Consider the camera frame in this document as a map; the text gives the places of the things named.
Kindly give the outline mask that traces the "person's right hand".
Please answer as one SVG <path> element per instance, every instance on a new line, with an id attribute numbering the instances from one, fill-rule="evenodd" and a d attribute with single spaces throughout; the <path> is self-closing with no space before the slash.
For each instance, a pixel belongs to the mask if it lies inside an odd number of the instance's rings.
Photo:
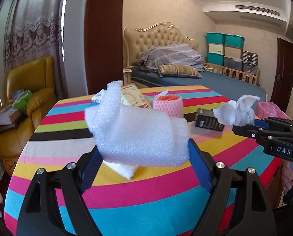
<path id="1" fill-rule="evenodd" d="M 282 166 L 282 187 L 283 190 L 290 190 L 293 187 L 293 169 L 291 162 L 284 160 Z"/>

